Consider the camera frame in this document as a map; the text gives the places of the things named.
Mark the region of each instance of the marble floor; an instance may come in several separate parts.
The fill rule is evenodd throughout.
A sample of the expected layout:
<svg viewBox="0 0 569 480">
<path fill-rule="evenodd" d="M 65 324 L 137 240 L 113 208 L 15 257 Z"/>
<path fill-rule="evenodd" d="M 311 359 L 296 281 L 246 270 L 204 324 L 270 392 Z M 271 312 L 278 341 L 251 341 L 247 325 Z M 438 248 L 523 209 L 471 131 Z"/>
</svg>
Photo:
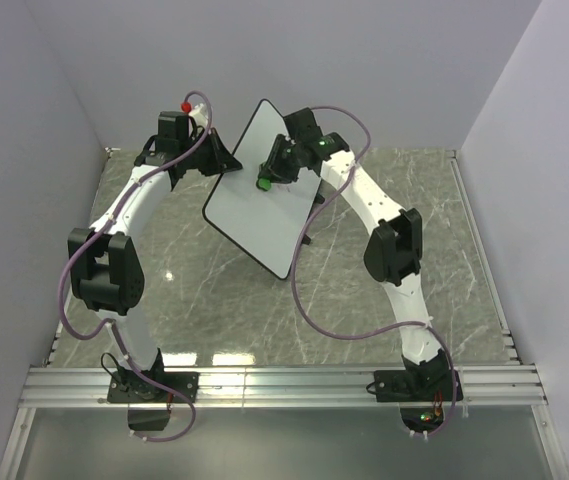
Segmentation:
<svg viewBox="0 0 569 480">
<path fill-rule="evenodd" d="M 126 183 L 137 152 L 107 162 L 92 218 Z M 364 168 L 393 199 L 424 220 L 422 281 L 434 327 L 456 362 L 504 363 L 508 355 L 464 204 L 445 150 L 372 150 Z M 215 178 L 189 172 L 159 206 L 136 245 L 146 276 L 141 304 L 167 365 L 397 363 L 399 335 L 342 342 L 323 337 L 295 309 L 290 284 L 276 279 L 202 218 Z M 322 185 L 324 191 L 330 187 Z M 311 228 L 298 278 L 311 316 L 334 332 L 363 333 L 394 322 L 388 299 L 362 261 L 368 238 L 339 200 Z M 97 317 L 71 299 L 80 331 Z M 64 332 L 54 367 L 99 366 L 114 345 L 104 331 L 88 342 Z"/>
</svg>

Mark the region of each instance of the green object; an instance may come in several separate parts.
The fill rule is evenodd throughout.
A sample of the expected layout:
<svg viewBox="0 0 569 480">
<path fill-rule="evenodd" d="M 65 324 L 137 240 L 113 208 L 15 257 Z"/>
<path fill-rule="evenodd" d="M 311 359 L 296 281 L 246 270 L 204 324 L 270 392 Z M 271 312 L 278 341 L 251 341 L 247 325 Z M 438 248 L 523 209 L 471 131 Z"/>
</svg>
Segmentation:
<svg viewBox="0 0 569 480">
<path fill-rule="evenodd" d="M 268 192 L 271 189 L 271 181 L 268 178 L 258 178 L 257 188 Z"/>
</svg>

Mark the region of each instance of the gray marble table surface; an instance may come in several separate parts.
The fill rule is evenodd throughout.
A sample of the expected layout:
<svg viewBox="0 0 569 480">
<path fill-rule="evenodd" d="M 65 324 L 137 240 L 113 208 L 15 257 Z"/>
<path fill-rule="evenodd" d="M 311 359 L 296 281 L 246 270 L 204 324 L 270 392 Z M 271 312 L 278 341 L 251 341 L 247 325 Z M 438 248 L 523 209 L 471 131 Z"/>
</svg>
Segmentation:
<svg viewBox="0 0 569 480">
<path fill-rule="evenodd" d="M 137 152 L 107 162 L 93 208 L 108 208 L 130 175 Z M 424 221 L 423 290 L 434 327 L 456 362 L 508 361 L 501 326 L 466 211 L 445 150 L 372 150 L 363 165 L 394 200 L 417 208 Z M 215 178 L 188 172 L 160 204 L 137 252 L 146 277 L 141 301 L 151 335 L 167 365 L 302 365 L 398 363 L 396 332 L 344 342 L 312 330 L 297 313 L 290 283 L 240 251 L 202 218 Z M 321 191 L 328 192 L 328 185 Z M 382 288 L 362 261 L 368 238 L 342 199 L 311 228 L 298 279 L 311 316 L 333 332 L 363 333 L 394 322 Z M 97 324 L 73 298 L 68 316 L 80 331 Z M 104 331 L 88 342 L 64 332 L 54 367 L 96 367 L 114 351 Z"/>
</svg>

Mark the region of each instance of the white wall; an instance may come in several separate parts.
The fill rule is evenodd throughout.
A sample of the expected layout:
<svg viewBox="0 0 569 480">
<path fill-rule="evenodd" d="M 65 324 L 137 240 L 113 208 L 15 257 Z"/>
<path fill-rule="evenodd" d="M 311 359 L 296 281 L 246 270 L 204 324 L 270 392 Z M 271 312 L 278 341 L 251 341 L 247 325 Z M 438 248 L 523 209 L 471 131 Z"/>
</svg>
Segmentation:
<svg viewBox="0 0 569 480">
<path fill-rule="evenodd" d="M 0 0 L 0 459 L 29 364 L 50 347 L 66 236 L 88 218 L 102 160 L 26 6 Z"/>
<path fill-rule="evenodd" d="M 460 147 L 539 0 L 27 4 L 107 146 L 140 148 L 200 88 L 229 145 L 268 97 L 350 108 L 378 146 Z"/>
<path fill-rule="evenodd" d="M 462 148 L 509 325 L 569 459 L 569 0 L 544 0 Z"/>
</svg>

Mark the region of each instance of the wire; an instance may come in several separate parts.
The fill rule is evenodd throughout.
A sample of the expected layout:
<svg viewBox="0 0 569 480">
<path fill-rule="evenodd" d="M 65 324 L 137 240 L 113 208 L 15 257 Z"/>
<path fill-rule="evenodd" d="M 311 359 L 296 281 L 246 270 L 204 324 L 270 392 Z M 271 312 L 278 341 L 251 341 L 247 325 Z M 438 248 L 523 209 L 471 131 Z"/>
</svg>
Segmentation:
<svg viewBox="0 0 569 480">
<path fill-rule="evenodd" d="M 315 321 L 313 321 L 313 319 L 309 316 L 308 312 L 305 310 L 304 306 L 302 305 L 302 301 L 300 300 L 299 290 L 297 287 L 297 276 L 296 275 L 297 275 L 297 264 L 298 264 L 298 261 L 300 258 L 300 253 L 302 250 L 302 244 L 304 241 L 304 237 L 306 236 L 311 224 L 315 221 L 315 219 L 324 210 L 326 210 L 326 208 L 331 203 L 333 203 L 337 199 L 337 197 L 339 197 L 342 194 L 342 192 L 344 190 L 346 190 L 348 188 L 348 186 L 351 184 L 351 182 L 353 181 L 353 178 L 355 177 L 355 171 L 356 171 L 357 167 L 359 166 L 359 164 L 362 160 L 362 157 L 364 156 L 364 154 L 368 151 L 368 149 L 371 146 L 371 133 L 369 132 L 368 128 L 366 128 L 366 125 L 364 125 L 364 123 L 358 117 L 356 117 L 354 114 L 352 114 L 348 110 L 345 110 L 345 109 L 340 108 L 340 107 L 329 106 L 329 105 L 321 105 L 321 106 L 317 106 L 317 107 L 312 107 L 311 110 L 332 110 L 332 111 L 343 113 L 344 115 L 350 117 L 353 121 L 355 121 L 355 123 L 357 123 L 362 128 L 362 131 L 366 135 L 366 144 L 364 145 L 364 148 L 362 148 L 355 155 L 355 159 L 353 161 L 353 166 L 351 167 L 351 169 L 348 172 L 348 177 L 346 179 L 346 182 L 344 182 L 344 185 L 342 185 L 340 188 L 335 190 L 335 192 L 330 197 L 328 197 L 326 199 L 326 201 L 323 204 L 321 204 L 319 206 L 319 208 L 317 210 L 315 210 L 309 216 L 308 220 L 306 221 L 306 223 L 302 227 L 302 231 L 300 232 L 300 234 L 297 238 L 297 243 L 295 244 L 295 250 L 293 252 L 293 262 L 291 264 L 291 290 L 293 293 L 293 300 L 295 302 L 295 306 L 299 310 L 300 315 L 302 315 L 302 318 L 304 318 L 306 323 L 308 323 L 309 326 L 311 328 L 313 328 L 313 330 L 321 333 L 322 335 L 333 338 L 335 340 L 363 340 L 366 338 L 375 337 L 375 336 L 380 335 L 382 333 L 386 333 L 386 332 L 389 332 L 391 330 L 395 330 L 395 329 L 401 328 L 401 327 L 423 327 L 423 328 L 426 328 L 431 334 L 433 334 L 435 339 L 441 345 L 442 350 L 444 351 L 444 355 L 446 356 L 448 367 L 451 371 L 451 377 L 452 377 L 452 383 L 453 383 L 453 396 L 452 396 L 452 400 L 451 400 L 450 413 L 449 413 L 449 415 L 446 416 L 444 422 L 436 430 L 434 430 L 433 432 L 431 432 L 429 434 L 429 435 L 434 435 L 435 433 L 442 431 L 442 429 L 446 426 L 446 424 L 450 420 L 450 417 L 453 416 L 453 412 L 455 410 L 455 403 L 457 400 L 456 399 L 456 397 L 457 397 L 457 394 L 456 394 L 456 392 L 457 392 L 457 381 L 456 381 L 456 377 L 455 377 L 455 370 L 453 367 L 453 358 L 451 356 L 451 352 L 446 347 L 446 344 L 445 344 L 444 340 L 442 339 L 442 337 L 430 325 L 428 325 L 424 322 L 417 322 L 417 321 L 398 322 L 398 323 L 394 323 L 392 325 L 387 325 L 385 327 L 378 328 L 376 330 L 373 330 L 372 332 L 367 332 L 367 333 L 363 333 L 363 334 L 359 334 L 359 335 L 342 335 L 342 334 L 338 334 L 338 333 L 329 332 L 328 330 L 325 330 L 324 328 L 320 327 L 317 323 L 315 323 Z"/>
<path fill-rule="evenodd" d="M 126 345 L 124 344 L 124 341 L 122 340 L 122 337 L 120 336 L 119 331 L 117 330 L 117 325 L 116 325 L 115 319 L 113 319 L 113 318 L 103 319 L 97 325 L 95 330 L 93 330 L 92 332 L 87 333 L 87 334 L 80 333 L 77 330 L 75 330 L 73 328 L 73 326 L 71 325 L 71 323 L 69 322 L 68 317 L 66 316 L 66 312 L 64 311 L 64 303 L 65 303 L 64 302 L 64 291 L 65 291 L 65 287 L 66 287 L 66 281 L 68 280 L 71 269 L 73 268 L 75 263 L 77 263 L 77 260 L 84 254 L 84 252 L 86 252 L 104 234 L 104 232 L 106 232 L 109 228 L 111 228 L 113 225 L 115 225 L 117 223 L 118 215 L 120 214 L 120 212 L 124 208 L 124 205 L 126 204 L 128 199 L 131 197 L 133 192 L 135 192 L 135 190 L 137 190 L 144 182 L 146 182 L 152 176 L 154 176 L 160 172 L 166 171 L 169 168 L 177 165 L 181 161 L 188 158 L 193 152 L 195 152 L 195 150 L 197 150 L 200 147 L 200 145 L 202 145 L 202 143 L 204 142 L 204 140 L 208 136 L 208 133 L 211 129 L 211 124 L 213 122 L 213 109 L 211 108 L 211 102 L 209 101 L 208 97 L 206 95 L 204 95 L 204 93 L 202 93 L 198 90 L 193 90 L 193 91 L 187 93 L 186 96 L 184 97 L 184 101 L 188 101 L 189 98 L 192 97 L 193 95 L 197 95 L 197 96 L 201 97 L 202 100 L 204 100 L 204 103 L 206 104 L 206 108 L 208 111 L 208 122 L 206 123 L 206 128 L 204 129 L 202 134 L 199 136 L 197 141 L 193 144 L 193 146 L 191 146 L 191 148 L 189 148 L 186 152 L 184 152 L 179 157 L 175 158 L 174 160 L 171 160 L 170 162 L 167 162 L 166 164 L 164 164 L 160 167 L 157 167 L 157 168 L 151 170 L 147 174 L 140 177 L 138 182 L 133 183 L 131 185 L 131 187 L 129 187 L 129 189 L 126 190 L 126 192 L 124 192 L 122 194 L 120 201 L 116 204 L 115 208 L 113 209 L 113 212 L 111 212 L 110 218 L 104 223 L 102 228 L 100 228 L 98 231 L 94 232 L 93 235 L 86 242 L 84 242 L 84 244 L 80 248 L 78 248 L 77 251 L 73 255 L 71 255 L 71 258 L 69 258 L 68 262 L 66 262 L 66 265 L 64 265 L 64 268 L 62 269 L 62 274 L 60 275 L 60 280 L 59 280 L 58 285 L 57 285 L 57 309 L 58 309 L 58 313 L 60 315 L 60 321 L 62 322 L 62 325 L 64 326 L 66 331 L 69 333 L 69 335 L 71 335 L 73 338 L 76 338 L 77 340 L 90 340 L 92 338 L 95 338 L 100 333 L 100 331 L 104 328 L 104 326 L 110 325 L 111 331 L 113 332 L 113 338 L 115 338 L 115 341 L 116 341 L 118 347 L 120 348 L 120 350 L 122 351 L 122 355 L 124 355 L 124 358 L 126 359 L 128 365 L 131 367 L 131 370 L 140 379 L 142 379 L 143 381 L 145 381 L 149 385 L 152 385 L 156 388 L 164 390 L 165 392 L 173 394 L 173 396 L 182 399 L 191 408 L 192 415 L 191 415 L 191 420 L 190 420 L 189 424 L 181 432 L 179 432 L 179 433 L 177 433 L 171 437 L 153 438 L 153 437 L 146 437 L 146 436 L 143 436 L 143 435 L 135 432 L 135 435 L 137 437 L 142 438 L 144 441 L 149 441 L 149 442 L 169 442 L 171 440 L 176 440 L 176 439 L 186 435 L 186 433 L 191 429 L 191 427 L 195 423 L 195 417 L 196 417 L 195 405 L 193 404 L 193 402 L 188 397 L 181 394 L 177 390 L 174 390 L 174 389 L 169 388 L 165 385 L 162 385 L 161 383 L 158 383 L 155 380 L 148 378 L 146 375 L 144 375 L 142 373 L 142 371 L 137 367 L 137 365 L 135 365 L 135 363 L 133 362 L 133 359 L 131 358 L 130 354 L 128 353 L 128 350 L 126 349 Z M 149 141 L 147 142 L 147 145 L 149 148 L 150 148 L 150 145 L 152 143 L 152 140 L 154 140 L 154 139 L 155 139 L 155 137 L 151 137 L 149 139 Z"/>
<path fill-rule="evenodd" d="M 106 365 L 104 365 L 104 357 L 107 355 L 109 357 L 111 357 L 111 360 L 113 360 L 113 363 L 115 363 L 115 365 L 117 367 L 117 365 L 118 365 L 117 360 L 115 360 L 115 357 L 110 352 L 104 352 L 102 355 L 100 355 L 100 365 L 102 365 L 102 368 L 104 369 L 104 371 L 111 376 L 111 378 L 113 379 L 113 381 L 115 383 L 122 383 L 118 378 L 115 377 L 115 374 L 113 374 L 113 372 L 111 372 L 108 368 L 106 368 Z"/>
</svg>

